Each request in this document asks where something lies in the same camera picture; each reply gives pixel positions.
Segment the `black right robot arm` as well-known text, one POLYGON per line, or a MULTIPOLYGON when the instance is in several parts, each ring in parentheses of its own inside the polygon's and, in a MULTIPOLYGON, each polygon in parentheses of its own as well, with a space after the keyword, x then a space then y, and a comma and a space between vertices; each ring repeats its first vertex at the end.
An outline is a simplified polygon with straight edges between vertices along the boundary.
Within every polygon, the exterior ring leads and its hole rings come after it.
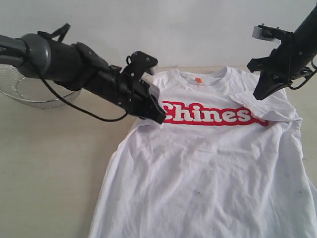
POLYGON ((252 37, 273 42, 280 41, 268 57, 251 59, 250 72, 260 72, 253 92, 257 100, 263 100, 283 89, 298 90, 317 73, 313 60, 317 55, 317 9, 314 8, 301 25, 289 32, 264 24, 255 26, 252 37))

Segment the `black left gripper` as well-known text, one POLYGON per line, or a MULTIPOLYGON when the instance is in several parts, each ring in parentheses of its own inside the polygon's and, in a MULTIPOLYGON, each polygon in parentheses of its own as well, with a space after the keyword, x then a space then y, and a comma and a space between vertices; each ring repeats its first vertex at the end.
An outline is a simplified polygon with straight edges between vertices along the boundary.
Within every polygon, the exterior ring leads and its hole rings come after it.
POLYGON ((162 124, 165 110, 159 105, 159 90, 142 78, 133 82, 121 68, 111 65, 107 71, 99 71, 86 83, 86 90, 124 109, 129 115, 149 119, 162 124))

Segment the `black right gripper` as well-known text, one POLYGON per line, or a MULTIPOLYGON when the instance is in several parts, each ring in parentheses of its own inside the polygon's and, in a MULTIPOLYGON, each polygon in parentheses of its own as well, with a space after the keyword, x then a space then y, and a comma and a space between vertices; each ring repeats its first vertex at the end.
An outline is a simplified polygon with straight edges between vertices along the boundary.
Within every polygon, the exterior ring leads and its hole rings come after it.
POLYGON ((263 100, 294 80, 307 78, 307 48, 278 47, 268 57, 251 59, 247 69, 260 72, 253 96, 263 100))

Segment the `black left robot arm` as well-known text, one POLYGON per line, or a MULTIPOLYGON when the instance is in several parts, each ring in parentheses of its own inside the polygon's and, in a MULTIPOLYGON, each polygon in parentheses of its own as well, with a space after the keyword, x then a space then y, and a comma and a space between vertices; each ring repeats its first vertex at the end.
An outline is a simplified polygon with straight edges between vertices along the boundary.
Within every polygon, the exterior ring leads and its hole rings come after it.
POLYGON ((0 61, 45 85, 52 81, 73 92, 85 89, 126 115, 162 124, 166 113, 159 105, 159 88, 143 77, 155 74, 158 60, 136 51, 126 58, 125 68, 110 65, 83 43, 65 44, 69 29, 65 24, 52 33, 1 36, 0 61))

